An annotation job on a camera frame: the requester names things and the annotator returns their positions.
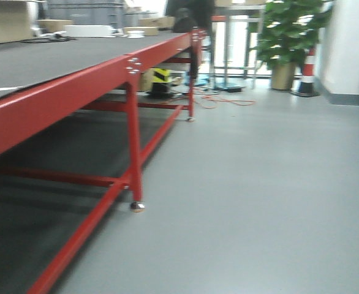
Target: white box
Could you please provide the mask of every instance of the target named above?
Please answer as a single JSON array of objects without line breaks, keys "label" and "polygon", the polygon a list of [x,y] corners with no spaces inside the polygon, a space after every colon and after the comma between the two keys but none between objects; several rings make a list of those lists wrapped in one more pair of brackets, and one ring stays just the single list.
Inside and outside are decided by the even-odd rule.
[{"label": "white box", "polygon": [[113,32],[111,26],[103,25],[67,25],[64,29],[69,37],[110,37]]}]

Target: table frame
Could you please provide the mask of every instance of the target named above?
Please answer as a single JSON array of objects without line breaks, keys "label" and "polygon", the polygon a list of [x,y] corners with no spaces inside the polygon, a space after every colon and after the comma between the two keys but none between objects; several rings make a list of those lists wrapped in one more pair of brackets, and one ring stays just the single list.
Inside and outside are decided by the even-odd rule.
[{"label": "table frame", "polygon": [[[189,121],[193,120],[193,87],[194,80],[197,78],[201,41],[204,36],[203,31],[195,29],[190,33],[175,36],[142,50],[15,92],[0,99],[0,154],[82,108],[123,111],[127,114],[130,165],[119,178],[31,168],[0,167],[0,173],[6,175],[107,188],[98,204],[28,290],[29,294],[49,292],[122,190],[129,189],[133,192],[132,210],[139,212],[144,209],[142,203],[143,163],[182,110],[189,112]],[[191,58],[170,59],[187,49],[191,52]],[[140,73],[165,61],[191,64],[190,85],[187,95],[189,103],[187,105],[138,103],[137,87]],[[125,102],[96,100],[122,84],[125,84],[126,88]],[[138,107],[173,109],[173,113],[143,149],[140,146]]]}]

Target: red and white cone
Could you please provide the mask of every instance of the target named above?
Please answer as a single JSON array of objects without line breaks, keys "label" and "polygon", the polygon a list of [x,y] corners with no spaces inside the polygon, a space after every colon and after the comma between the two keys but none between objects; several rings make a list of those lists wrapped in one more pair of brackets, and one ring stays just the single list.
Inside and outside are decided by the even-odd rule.
[{"label": "red and white cone", "polygon": [[306,57],[305,65],[303,67],[303,73],[301,77],[300,88],[297,92],[292,92],[292,94],[301,96],[301,97],[314,97],[320,95],[320,93],[313,90],[314,76],[314,48],[309,50],[308,56]]}]

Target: person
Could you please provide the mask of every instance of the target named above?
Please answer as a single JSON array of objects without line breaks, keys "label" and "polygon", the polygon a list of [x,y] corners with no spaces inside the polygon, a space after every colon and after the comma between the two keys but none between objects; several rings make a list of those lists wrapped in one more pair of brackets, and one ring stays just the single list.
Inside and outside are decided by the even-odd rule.
[{"label": "person", "polygon": [[215,11],[214,0],[167,0],[166,16],[176,17],[179,9],[189,9],[190,16],[199,28],[203,28],[210,35],[212,30],[211,17]]}]

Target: table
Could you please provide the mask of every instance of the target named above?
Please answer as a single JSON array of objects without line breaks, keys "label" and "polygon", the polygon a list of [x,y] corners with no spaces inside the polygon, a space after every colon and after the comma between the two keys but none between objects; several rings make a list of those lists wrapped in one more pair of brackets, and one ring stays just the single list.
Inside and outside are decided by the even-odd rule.
[{"label": "table", "polygon": [[[130,166],[118,178],[99,175],[0,167],[0,173],[106,187],[98,204],[85,218],[28,293],[47,293],[123,189],[130,189],[132,210],[144,209],[142,173],[144,161],[167,133],[182,110],[193,117],[193,82],[203,32],[161,33],[143,39],[79,39],[61,43],[8,43],[0,45],[0,154],[72,112],[83,109],[123,111],[127,115]],[[171,58],[190,50],[191,58]],[[164,61],[191,64],[187,105],[138,103],[140,73]],[[126,101],[97,100],[124,84]],[[172,109],[173,113],[141,149],[138,107]]]}]

